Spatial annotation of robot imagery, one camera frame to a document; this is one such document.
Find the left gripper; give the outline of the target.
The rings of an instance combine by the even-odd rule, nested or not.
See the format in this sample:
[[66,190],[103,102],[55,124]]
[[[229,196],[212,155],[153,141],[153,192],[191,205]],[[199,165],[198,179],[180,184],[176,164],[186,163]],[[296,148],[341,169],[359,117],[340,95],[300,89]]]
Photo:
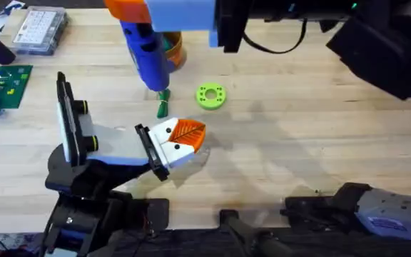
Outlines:
[[[160,181],[201,149],[206,125],[193,119],[171,118],[149,128],[131,131],[95,124],[89,115],[59,117],[62,142],[48,159],[45,186],[66,195],[106,195],[151,171]],[[156,149],[161,143],[166,161]]]

